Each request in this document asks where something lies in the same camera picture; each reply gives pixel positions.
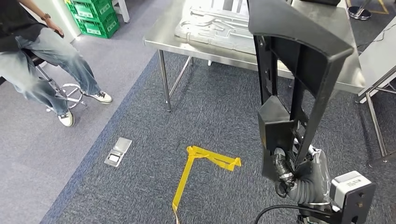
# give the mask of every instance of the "wall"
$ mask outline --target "wall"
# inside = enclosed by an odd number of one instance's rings
[[[73,17],[63,0],[33,0],[35,4],[45,13],[51,15],[52,20],[64,31],[64,39],[72,42],[81,34]],[[34,13],[30,12],[38,21],[42,21]]]

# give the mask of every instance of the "person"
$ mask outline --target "person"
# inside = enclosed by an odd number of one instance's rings
[[[34,20],[21,4],[47,26]],[[103,104],[113,99],[99,88],[88,63],[57,32],[64,35],[51,16],[40,10],[33,0],[0,0],[0,76],[25,98],[52,108],[63,125],[72,126],[74,118],[67,102],[56,96],[47,81],[39,78],[32,61],[21,49],[29,49],[48,63],[59,65],[75,78],[85,96]]]

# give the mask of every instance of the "white sneaker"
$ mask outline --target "white sneaker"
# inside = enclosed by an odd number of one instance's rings
[[[105,92],[103,92],[103,91],[100,91],[98,94],[96,94],[96,95],[88,95],[88,94],[86,94],[85,92],[81,92],[84,96],[87,96],[87,97],[92,97],[92,98],[94,98],[95,100],[97,100],[97,101],[99,101],[100,103],[102,103],[102,104],[110,104],[112,101],[113,101],[113,98],[109,95],[109,94],[107,94],[107,93],[105,93]]]
[[[65,115],[58,116],[61,123],[66,127],[71,127],[74,124],[74,117],[73,114],[68,111]]]

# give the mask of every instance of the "wristwatch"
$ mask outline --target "wristwatch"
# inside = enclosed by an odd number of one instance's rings
[[[51,16],[50,16],[50,14],[46,13],[43,17],[41,17],[41,19],[43,21],[46,21],[47,19],[51,19]]]

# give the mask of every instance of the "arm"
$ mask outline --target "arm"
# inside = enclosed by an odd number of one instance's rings
[[[32,0],[18,0],[26,8],[32,10],[40,18],[44,18],[45,13]]]
[[[38,15],[40,18],[42,18],[49,28],[58,31],[60,35],[64,35],[63,30],[59,26],[57,26],[51,20],[51,18],[48,18],[46,16],[46,14],[33,2],[33,0],[18,0],[18,1],[26,8],[30,9],[32,12]]]

